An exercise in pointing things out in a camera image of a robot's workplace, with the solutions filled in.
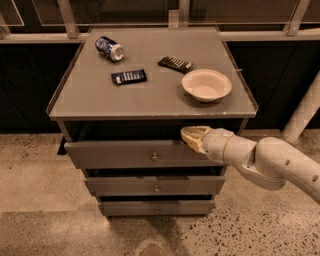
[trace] terrazzo floor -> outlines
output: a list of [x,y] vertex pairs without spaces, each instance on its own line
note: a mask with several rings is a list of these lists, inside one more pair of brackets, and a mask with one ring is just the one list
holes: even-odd
[[[320,163],[319,134],[306,130],[295,146]],[[320,255],[320,205],[290,183],[262,190],[231,167],[206,217],[107,219],[81,171],[56,154],[61,138],[0,135],[0,255]]]

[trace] cabinet top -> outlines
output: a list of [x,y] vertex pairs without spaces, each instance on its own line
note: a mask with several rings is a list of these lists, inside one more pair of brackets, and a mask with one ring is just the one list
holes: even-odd
[[[95,47],[100,36],[121,44],[118,62]],[[182,88],[184,74],[161,67],[165,56],[226,75],[232,91],[221,103],[200,103]],[[117,86],[111,73],[144,69],[147,81]],[[214,28],[93,29],[61,92],[52,102],[52,120],[133,120],[250,118],[257,106]]]

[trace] drawer cabinet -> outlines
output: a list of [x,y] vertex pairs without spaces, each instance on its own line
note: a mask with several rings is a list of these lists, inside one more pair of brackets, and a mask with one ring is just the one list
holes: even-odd
[[[111,62],[97,52],[95,41],[101,35],[125,47],[121,61]],[[238,132],[257,112],[216,29],[93,28],[81,49],[47,112],[58,122],[65,149],[84,173],[102,214],[209,214],[223,186],[225,166],[194,152],[180,130],[206,125]],[[195,70],[223,73],[231,93],[219,103],[199,102],[181,86],[183,73],[158,65],[165,56],[189,61]],[[112,83],[112,73],[137,69],[145,70],[147,81]]]

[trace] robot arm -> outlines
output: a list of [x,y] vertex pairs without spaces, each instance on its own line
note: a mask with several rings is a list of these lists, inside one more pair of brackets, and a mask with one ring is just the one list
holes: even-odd
[[262,188],[280,189],[289,180],[320,204],[320,165],[280,139],[254,142],[208,126],[185,127],[181,135],[195,151],[214,162],[232,165]]

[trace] bowl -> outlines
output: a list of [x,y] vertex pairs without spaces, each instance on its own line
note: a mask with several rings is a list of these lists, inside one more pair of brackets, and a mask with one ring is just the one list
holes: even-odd
[[232,89],[231,82],[225,75],[211,69],[189,72],[182,79],[182,87],[201,102],[221,101]]

